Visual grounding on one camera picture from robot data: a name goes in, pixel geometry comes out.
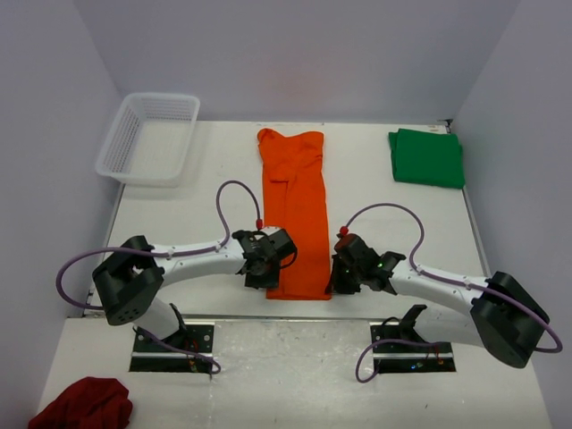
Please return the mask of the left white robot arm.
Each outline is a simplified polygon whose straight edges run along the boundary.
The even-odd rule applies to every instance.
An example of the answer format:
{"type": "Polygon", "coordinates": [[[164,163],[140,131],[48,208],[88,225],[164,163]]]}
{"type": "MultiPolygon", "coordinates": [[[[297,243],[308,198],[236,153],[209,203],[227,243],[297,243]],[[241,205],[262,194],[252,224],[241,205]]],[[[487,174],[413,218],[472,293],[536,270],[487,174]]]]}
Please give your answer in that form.
{"type": "Polygon", "coordinates": [[[106,321],[134,324],[163,349],[175,351],[186,339],[181,313],[158,292],[167,286],[211,275],[243,275],[245,286],[274,290],[281,270],[298,256],[290,235],[278,227],[239,230],[226,241],[159,246],[143,235],[113,250],[92,273],[106,321]]]}

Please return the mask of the orange t shirt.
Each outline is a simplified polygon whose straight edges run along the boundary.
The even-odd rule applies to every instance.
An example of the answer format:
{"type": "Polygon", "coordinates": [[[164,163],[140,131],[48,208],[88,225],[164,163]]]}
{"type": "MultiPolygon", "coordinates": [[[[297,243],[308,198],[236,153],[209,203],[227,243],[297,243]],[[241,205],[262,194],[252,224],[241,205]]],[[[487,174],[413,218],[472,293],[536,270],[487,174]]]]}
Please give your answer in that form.
{"type": "Polygon", "coordinates": [[[257,134],[263,164],[264,222],[286,230],[298,250],[280,273],[268,299],[329,300],[331,275],[326,190],[322,173],[324,134],[286,137],[276,130],[257,134]]]}

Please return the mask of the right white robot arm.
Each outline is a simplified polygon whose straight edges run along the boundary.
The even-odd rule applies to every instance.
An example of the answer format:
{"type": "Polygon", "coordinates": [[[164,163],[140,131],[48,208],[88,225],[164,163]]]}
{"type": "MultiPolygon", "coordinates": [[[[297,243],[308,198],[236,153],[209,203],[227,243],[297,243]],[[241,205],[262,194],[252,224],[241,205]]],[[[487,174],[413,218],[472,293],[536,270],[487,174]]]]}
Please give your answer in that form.
{"type": "Polygon", "coordinates": [[[400,253],[377,254],[354,233],[334,246],[329,286],[354,294],[366,286],[421,299],[401,319],[400,344],[418,351],[431,342],[461,342],[486,349],[507,366],[523,368],[537,350],[550,318],[510,274],[471,277],[414,268],[400,253]]]}

